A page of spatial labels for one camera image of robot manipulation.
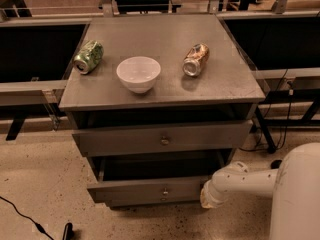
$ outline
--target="cabinet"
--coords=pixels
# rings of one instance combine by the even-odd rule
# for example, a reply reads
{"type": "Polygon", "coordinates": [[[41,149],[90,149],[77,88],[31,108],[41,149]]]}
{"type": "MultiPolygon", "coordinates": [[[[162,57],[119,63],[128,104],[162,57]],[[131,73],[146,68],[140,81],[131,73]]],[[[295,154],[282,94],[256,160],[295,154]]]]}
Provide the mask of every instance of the cabinet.
{"type": "Polygon", "coordinates": [[[202,184],[229,163],[265,96],[214,15],[93,19],[85,36],[105,53],[88,75],[73,70],[60,109],[97,182],[95,202],[110,207],[197,201],[202,184]],[[182,71],[196,43],[211,56],[198,78],[182,71]],[[116,76],[131,56],[161,65],[155,86],[134,94],[116,76]]]}

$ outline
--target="top drawer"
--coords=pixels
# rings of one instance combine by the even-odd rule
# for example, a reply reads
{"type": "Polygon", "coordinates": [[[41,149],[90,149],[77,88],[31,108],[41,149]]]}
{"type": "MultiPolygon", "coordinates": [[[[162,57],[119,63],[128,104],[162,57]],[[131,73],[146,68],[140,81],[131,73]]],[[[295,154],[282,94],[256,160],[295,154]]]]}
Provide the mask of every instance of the top drawer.
{"type": "Polygon", "coordinates": [[[246,120],[96,128],[77,130],[73,138],[84,156],[236,148],[242,146],[251,126],[246,120]]]}

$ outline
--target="concrete floor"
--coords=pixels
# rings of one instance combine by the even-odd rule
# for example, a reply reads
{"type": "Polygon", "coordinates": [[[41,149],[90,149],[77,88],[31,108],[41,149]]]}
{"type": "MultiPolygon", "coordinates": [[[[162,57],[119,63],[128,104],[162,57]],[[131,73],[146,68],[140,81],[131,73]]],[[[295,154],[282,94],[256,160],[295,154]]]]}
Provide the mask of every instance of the concrete floor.
{"type": "MultiPolygon", "coordinates": [[[[15,141],[5,141],[10,122],[0,124],[0,195],[24,215],[40,223],[54,239],[62,239],[72,222],[75,239],[268,239],[271,204],[268,198],[233,194],[224,206],[205,210],[199,203],[153,205],[111,210],[93,203],[86,191],[95,177],[71,137],[66,118],[58,131],[48,119],[28,120],[15,141]]],[[[254,146],[259,133],[250,134],[244,148],[254,146]]],[[[273,131],[277,139],[279,134],[273,131]]],[[[275,154],[237,151],[234,160],[251,170],[268,169],[292,148],[319,141],[318,129],[289,130],[284,147],[275,154]]],[[[0,200],[1,239],[48,239],[13,207],[0,200]]]]}

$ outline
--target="drawer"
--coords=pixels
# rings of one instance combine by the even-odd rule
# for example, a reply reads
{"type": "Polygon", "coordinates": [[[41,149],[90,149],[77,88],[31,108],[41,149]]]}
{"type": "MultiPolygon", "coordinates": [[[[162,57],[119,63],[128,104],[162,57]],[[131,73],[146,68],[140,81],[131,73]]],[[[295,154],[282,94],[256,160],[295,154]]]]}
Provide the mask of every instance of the drawer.
{"type": "Polygon", "coordinates": [[[198,176],[111,181],[88,185],[88,191],[94,202],[110,207],[196,201],[207,180],[206,176],[198,176]]]}
{"type": "Polygon", "coordinates": [[[236,148],[251,126],[246,120],[95,128],[77,130],[73,138],[84,156],[236,148]]]}

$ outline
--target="bowl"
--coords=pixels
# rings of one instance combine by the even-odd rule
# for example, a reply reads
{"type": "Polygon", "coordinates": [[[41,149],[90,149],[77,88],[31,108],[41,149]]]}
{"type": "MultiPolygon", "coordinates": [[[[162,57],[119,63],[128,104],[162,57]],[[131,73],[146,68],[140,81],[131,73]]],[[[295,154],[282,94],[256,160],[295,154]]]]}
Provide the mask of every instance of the bowl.
{"type": "Polygon", "coordinates": [[[121,83],[135,93],[149,91],[160,72],[161,67],[156,60],[142,56],[126,59],[117,67],[121,83]]]}

